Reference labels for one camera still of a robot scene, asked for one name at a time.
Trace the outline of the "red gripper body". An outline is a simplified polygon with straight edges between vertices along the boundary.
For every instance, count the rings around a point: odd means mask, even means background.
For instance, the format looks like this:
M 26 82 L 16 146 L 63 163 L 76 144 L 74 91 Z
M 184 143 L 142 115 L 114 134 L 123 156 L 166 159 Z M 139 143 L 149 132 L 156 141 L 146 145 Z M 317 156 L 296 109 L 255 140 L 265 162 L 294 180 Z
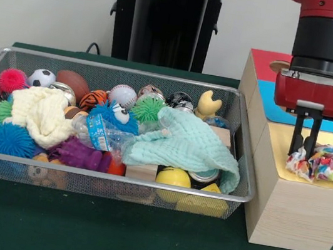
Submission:
M 274 91 L 275 104 L 288 110 L 318 110 L 333 118 L 333 78 L 291 70 L 280 70 Z

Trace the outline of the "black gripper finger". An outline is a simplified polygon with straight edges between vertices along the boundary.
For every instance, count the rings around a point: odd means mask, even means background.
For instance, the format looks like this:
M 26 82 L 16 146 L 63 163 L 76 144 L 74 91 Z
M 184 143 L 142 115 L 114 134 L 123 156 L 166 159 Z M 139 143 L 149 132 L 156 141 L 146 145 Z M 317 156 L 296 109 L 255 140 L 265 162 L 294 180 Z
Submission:
M 314 122 L 311 127 L 311 131 L 308 137 L 305 138 L 304 149 L 306 152 L 306 159 L 309 160 L 314 153 L 314 148 L 317 143 L 317 136 L 320 131 L 322 123 L 322 117 L 314 119 Z
M 303 146 L 303 136 L 301 133 L 304 126 L 304 119 L 305 119 L 304 115 L 299 115 L 299 114 L 297 115 L 288 155 L 295 153 L 300 149 L 301 146 Z

